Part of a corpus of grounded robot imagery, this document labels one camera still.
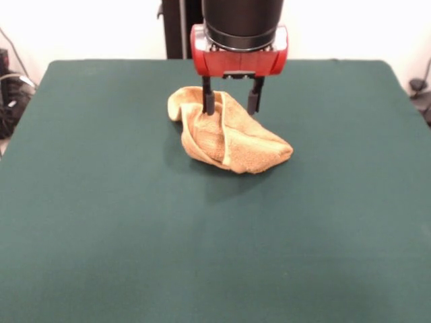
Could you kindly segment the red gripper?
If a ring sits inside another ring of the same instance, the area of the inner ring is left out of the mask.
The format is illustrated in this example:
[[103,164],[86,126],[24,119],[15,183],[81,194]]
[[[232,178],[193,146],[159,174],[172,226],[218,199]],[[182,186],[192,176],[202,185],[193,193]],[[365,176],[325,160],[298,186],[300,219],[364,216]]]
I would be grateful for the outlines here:
[[288,55],[288,31],[280,24],[269,46],[252,52],[238,52],[219,47],[205,35],[203,24],[191,29],[191,54],[198,75],[202,76],[203,113],[215,111],[215,96],[211,77],[256,77],[248,94],[247,112],[259,111],[266,76],[278,75],[284,69]]

